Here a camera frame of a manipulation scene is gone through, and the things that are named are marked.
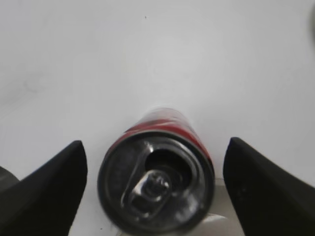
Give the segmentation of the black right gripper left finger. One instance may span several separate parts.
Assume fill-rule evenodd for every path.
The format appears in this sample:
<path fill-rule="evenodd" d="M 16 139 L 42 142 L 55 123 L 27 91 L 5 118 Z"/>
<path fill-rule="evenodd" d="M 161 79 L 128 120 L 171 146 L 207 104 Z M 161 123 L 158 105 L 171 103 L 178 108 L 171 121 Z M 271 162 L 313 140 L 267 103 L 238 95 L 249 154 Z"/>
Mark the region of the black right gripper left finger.
<path fill-rule="evenodd" d="M 83 143 L 73 141 L 22 180 L 0 169 L 0 234 L 66 236 L 87 184 Z"/>

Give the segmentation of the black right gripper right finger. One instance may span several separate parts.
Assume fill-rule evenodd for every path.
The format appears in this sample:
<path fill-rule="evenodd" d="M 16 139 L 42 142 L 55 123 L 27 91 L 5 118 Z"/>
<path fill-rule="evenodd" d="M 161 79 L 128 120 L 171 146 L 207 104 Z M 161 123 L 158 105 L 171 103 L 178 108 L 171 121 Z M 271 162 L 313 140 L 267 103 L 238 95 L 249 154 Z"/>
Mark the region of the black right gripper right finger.
<path fill-rule="evenodd" d="M 223 178 L 247 236 L 313 236 L 315 189 L 242 139 L 230 139 Z"/>

